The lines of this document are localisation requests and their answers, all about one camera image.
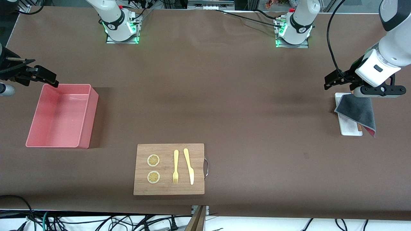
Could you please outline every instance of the electrical cable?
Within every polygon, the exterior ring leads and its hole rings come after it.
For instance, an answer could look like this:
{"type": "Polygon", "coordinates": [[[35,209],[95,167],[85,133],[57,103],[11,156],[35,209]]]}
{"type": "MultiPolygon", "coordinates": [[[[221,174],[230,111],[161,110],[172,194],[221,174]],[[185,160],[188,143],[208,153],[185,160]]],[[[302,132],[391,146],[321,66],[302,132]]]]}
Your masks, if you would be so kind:
{"type": "Polygon", "coordinates": [[[332,52],[331,49],[331,44],[330,44],[330,26],[331,26],[331,21],[334,18],[335,13],[337,12],[338,8],[345,2],[345,0],[342,0],[337,7],[335,8],[334,12],[331,14],[330,20],[328,21],[328,25],[327,25],[327,45],[328,45],[328,49],[330,50],[330,54],[331,54],[331,58],[332,58],[332,62],[334,63],[335,69],[337,70],[337,73],[347,82],[349,83],[354,83],[351,80],[348,80],[345,78],[344,74],[341,72],[341,70],[338,68],[337,62],[335,61],[335,57],[334,57],[334,53],[332,52]]]}
{"type": "Polygon", "coordinates": [[[254,21],[254,22],[258,22],[258,23],[270,25],[270,26],[273,26],[273,27],[278,27],[278,28],[281,27],[280,25],[274,25],[274,24],[271,24],[271,23],[266,23],[266,22],[258,21],[258,20],[252,19],[252,18],[243,17],[243,16],[241,16],[241,15],[232,14],[232,13],[230,13],[230,12],[222,11],[222,10],[219,10],[219,9],[215,9],[215,11],[223,12],[223,13],[226,13],[226,14],[230,14],[230,15],[233,15],[233,16],[237,16],[237,17],[240,17],[240,18],[244,18],[244,19],[247,19],[247,20],[254,21]]]}
{"type": "Polygon", "coordinates": [[[341,229],[341,231],[348,231],[347,225],[345,224],[344,219],[340,219],[340,220],[341,220],[342,223],[344,224],[344,228],[345,228],[345,229],[343,229],[343,228],[338,224],[338,219],[335,219],[335,224],[338,226],[339,229],[341,229]]]}
{"type": "Polygon", "coordinates": [[[146,223],[149,219],[151,219],[152,217],[154,217],[154,215],[146,215],[139,223],[137,223],[136,227],[134,227],[132,229],[132,231],[135,231],[136,229],[138,229],[141,225],[143,225],[144,223],[146,223]]]}
{"type": "Polygon", "coordinates": [[[307,231],[309,224],[311,224],[312,220],[314,220],[314,218],[311,218],[307,224],[305,225],[305,228],[302,231],[307,231]]]}
{"type": "Polygon", "coordinates": [[[270,18],[270,19],[275,19],[275,18],[276,18],[276,17],[271,17],[270,15],[264,13],[262,10],[259,10],[259,9],[255,9],[254,11],[260,12],[260,13],[262,13],[265,17],[270,18]]]}
{"type": "Polygon", "coordinates": [[[44,216],[43,216],[43,224],[42,224],[43,231],[46,231],[46,217],[47,217],[47,214],[48,214],[48,211],[46,211],[44,213],[44,216]]]}
{"type": "Polygon", "coordinates": [[[127,225],[125,225],[125,224],[121,224],[121,223],[119,223],[119,225],[122,225],[122,226],[126,227],[126,231],[128,231],[128,227],[127,227],[127,225]]]}
{"type": "Polygon", "coordinates": [[[110,219],[113,218],[113,217],[114,217],[114,216],[110,216],[109,218],[105,219],[100,225],[97,226],[97,228],[95,229],[95,231],[99,231],[99,230],[103,227],[103,225],[104,225],[108,220],[110,220],[110,219]]]}
{"type": "Polygon", "coordinates": [[[17,229],[17,231],[24,231],[25,224],[27,224],[27,222],[24,222],[24,223],[17,229]]]}
{"type": "Polygon", "coordinates": [[[137,9],[139,9],[139,7],[136,5],[134,1],[130,1],[130,2],[132,2],[137,7],[137,9]]]}
{"type": "Polygon", "coordinates": [[[131,217],[129,216],[129,220],[130,220],[130,222],[131,222],[131,228],[133,228],[133,220],[131,220],[131,217]]]}
{"type": "Polygon", "coordinates": [[[53,226],[54,226],[54,230],[57,231],[57,227],[55,226],[55,222],[53,223],[53,226]]]}
{"type": "Polygon", "coordinates": [[[6,72],[9,72],[9,71],[18,69],[18,68],[20,68],[20,67],[24,67],[24,66],[26,66],[27,64],[30,64],[30,63],[32,63],[32,62],[34,62],[34,61],[36,61],[36,60],[35,60],[35,59],[26,59],[26,61],[23,62],[23,63],[21,63],[21,64],[18,64],[18,65],[16,65],[16,66],[12,66],[12,67],[9,67],[9,68],[6,68],[6,69],[1,70],[1,71],[0,71],[0,74],[3,74],[3,73],[6,73],[6,72]]]}
{"type": "Polygon", "coordinates": [[[43,7],[44,7],[44,1],[45,1],[45,0],[42,0],[42,6],[40,7],[40,9],[38,9],[38,10],[35,11],[35,12],[26,13],[26,12],[21,12],[21,11],[19,11],[19,10],[16,10],[16,12],[18,12],[18,13],[20,13],[20,14],[26,14],[26,15],[34,15],[34,14],[37,14],[38,12],[40,12],[40,11],[43,9],[43,7]]]}
{"type": "MultiPolygon", "coordinates": [[[[177,217],[192,217],[192,216],[187,216],[187,215],[174,216],[174,218],[177,218],[177,217]]],[[[143,228],[141,228],[139,231],[143,231],[145,228],[149,227],[150,225],[152,225],[152,224],[154,224],[154,223],[157,223],[157,222],[160,222],[160,221],[164,221],[164,220],[168,220],[168,219],[170,219],[170,218],[171,218],[171,217],[159,218],[159,219],[156,219],[156,220],[147,222],[147,225],[145,225],[145,226],[144,226],[143,228]]]]}
{"type": "Polygon", "coordinates": [[[171,215],[170,231],[175,231],[175,230],[178,230],[178,226],[177,226],[177,224],[175,223],[174,216],[171,215]]]}
{"type": "Polygon", "coordinates": [[[160,2],[162,2],[162,3],[164,3],[164,4],[168,4],[169,7],[170,7],[170,9],[171,9],[171,5],[174,5],[174,4],[175,4],[175,1],[174,1],[174,2],[171,2],[171,3],[167,3],[167,2],[163,2],[162,0],[160,0],[160,2]]]}
{"type": "Polygon", "coordinates": [[[365,228],[367,227],[367,224],[368,224],[368,219],[365,220],[365,223],[364,223],[364,226],[363,226],[363,231],[365,231],[365,228]]]}
{"type": "Polygon", "coordinates": [[[142,11],[139,15],[135,16],[135,17],[132,18],[131,20],[137,19],[138,17],[140,17],[141,15],[143,15],[143,13],[144,13],[144,11],[145,11],[146,9],[147,9],[147,8],[144,8],[143,11],[142,11]]]}
{"type": "MultiPolygon", "coordinates": [[[[33,214],[33,209],[31,209],[30,204],[29,204],[23,197],[21,197],[21,196],[16,196],[16,195],[2,195],[2,196],[0,196],[0,199],[2,199],[2,198],[18,198],[18,199],[24,201],[24,203],[27,205],[27,207],[28,207],[28,209],[29,209],[29,211],[30,211],[30,214],[31,214],[32,219],[33,219],[33,220],[36,220],[36,217],[35,217],[34,214],[33,214]]],[[[37,225],[36,225],[36,224],[34,224],[34,231],[37,231],[37,225]]]]}
{"type": "Polygon", "coordinates": [[[125,217],[121,218],[121,219],[120,219],[119,221],[117,221],[116,223],[111,222],[111,224],[113,224],[113,226],[111,227],[111,229],[109,229],[109,231],[113,231],[113,228],[114,228],[116,225],[120,224],[120,222],[122,222],[122,220],[126,219],[127,217],[129,217],[129,216],[125,216],[125,217]]]}
{"type": "Polygon", "coordinates": [[[46,227],[48,227],[48,229],[46,229],[46,230],[50,230],[50,231],[52,231],[53,229],[52,229],[52,224],[50,224],[50,221],[49,221],[49,219],[46,217],[46,222],[45,222],[45,224],[46,224],[46,227]]]}
{"type": "Polygon", "coordinates": [[[105,221],[105,219],[104,220],[97,220],[97,221],[89,221],[89,222],[62,222],[62,221],[60,221],[60,222],[64,223],[64,224],[87,224],[87,223],[95,223],[95,222],[103,222],[103,221],[105,221]]]}

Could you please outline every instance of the white plate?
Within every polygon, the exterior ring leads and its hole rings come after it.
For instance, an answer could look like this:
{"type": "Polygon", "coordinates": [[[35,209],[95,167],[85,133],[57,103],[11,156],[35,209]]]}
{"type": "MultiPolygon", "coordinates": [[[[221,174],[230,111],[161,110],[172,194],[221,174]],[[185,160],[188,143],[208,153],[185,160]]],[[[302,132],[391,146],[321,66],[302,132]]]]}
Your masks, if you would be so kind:
{"type": "MultiPolygon", "coordinates": [[[[348,95],[351,93],[336,93],[335,94],[335,104],[339,105],[341,98],[343,95],[348,95]]],[[[339,122],[339,129],[341,131],[341,135],[343,136],[362,136],[363,132],[358,130],[358,125],[354,120],[349,119],[344,115],[338,114],[338,122],[339,122]]]]}

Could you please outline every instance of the brown table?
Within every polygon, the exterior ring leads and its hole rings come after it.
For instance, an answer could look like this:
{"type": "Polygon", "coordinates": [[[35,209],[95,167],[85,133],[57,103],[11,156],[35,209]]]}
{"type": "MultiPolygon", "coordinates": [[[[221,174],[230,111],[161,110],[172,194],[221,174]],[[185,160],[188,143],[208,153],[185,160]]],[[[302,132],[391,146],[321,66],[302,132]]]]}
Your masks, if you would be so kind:
{"type": "MultiPolygon", "coordinates": [[[[269,22],[260,14],[247,16],[269,22]]],[[[270,26],[216,11],[155,10],[140,44],[105,44],[91,8],[21,15],[8,48],[100,98],[88,150],[26,148],[42,84],[0,98],[0,194],[34,209],[235,216],[411,218],[411,93],[374,99],[377,137],[340,135],[324,76],[329,14],[309,49],[276,48],[270,26]],[[204,143],[205,195],[133,196],[138,143],[204,143]]],[[[337,15],[347,69],[385,34],[378,15],[337,15]]],[[[411,88],[411,67],[397,83],[411,88]]],[[[2,208],[24,208],[0,201],[2,208]]]]}

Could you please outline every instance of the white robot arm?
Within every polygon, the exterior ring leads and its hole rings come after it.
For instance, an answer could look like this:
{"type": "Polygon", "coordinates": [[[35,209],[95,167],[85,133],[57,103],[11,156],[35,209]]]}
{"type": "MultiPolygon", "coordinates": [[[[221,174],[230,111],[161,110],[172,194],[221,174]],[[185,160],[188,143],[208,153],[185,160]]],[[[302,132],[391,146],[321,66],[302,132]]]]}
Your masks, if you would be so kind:
{"type": "Polygon", "coordinates": [[[365,54],[356,74],[373,87],[411,64],[411,1],[384,0],[380,18],[387,35],[365,54]]]}
{"type": "Polygon", "coordinates": [[[286,27],[280,31],[279,36],[290,44],[301,44],[309,37],[312,23],[320,12],[318,0],[300,0],[296,11],[282,16],[286,18],[286,27]]]}
{"type": "Polygon", "coordinates": [[[125,41],[137,32],[136,13],[120,9],[115,0],[86,0],[97,10],[106,33],[115,41],[125,41]]]}
{"type": "Polygon", "coordinates": [[[395,85],[395,73],[411,64],[411,1],[383,0],[379,15],[387,34],[346,72],[325,77],[324,89],[351,83],[357,97],[398,97],[404,86],[395,85]]]}

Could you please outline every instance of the gray cloth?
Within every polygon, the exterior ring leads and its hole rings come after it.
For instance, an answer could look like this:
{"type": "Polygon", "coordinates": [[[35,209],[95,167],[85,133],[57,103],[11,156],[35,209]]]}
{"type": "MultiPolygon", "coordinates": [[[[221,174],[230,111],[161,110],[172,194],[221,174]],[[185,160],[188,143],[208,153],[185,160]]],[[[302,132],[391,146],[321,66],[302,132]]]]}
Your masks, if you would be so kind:
{"type": "Polygon", "coordinates": [[[375,137],[376,126],[371,98],[356,97],[353,94],[343,95],[334,112],[344,115],[361,124],[375,137]]]}

